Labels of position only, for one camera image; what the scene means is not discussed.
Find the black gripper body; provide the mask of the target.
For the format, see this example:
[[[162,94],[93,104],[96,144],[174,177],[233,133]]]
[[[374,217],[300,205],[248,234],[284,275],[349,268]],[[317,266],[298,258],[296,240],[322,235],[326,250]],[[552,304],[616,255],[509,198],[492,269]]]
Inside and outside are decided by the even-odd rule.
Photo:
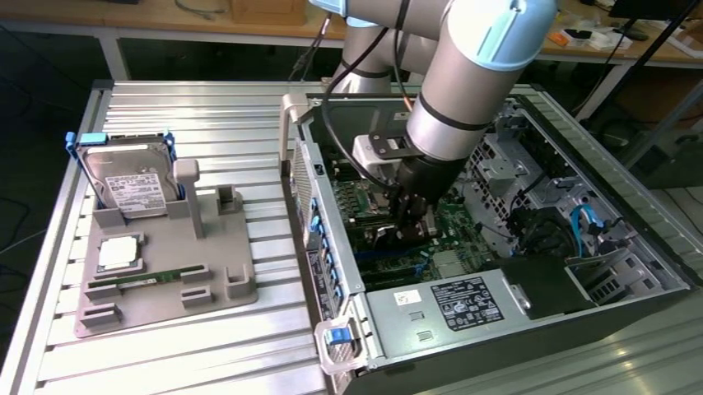
[[[466,161],[466,157],[449,161],[430,156],[402,158],[396,175],[401,196],[424,198],[434,205],[450,189]]]

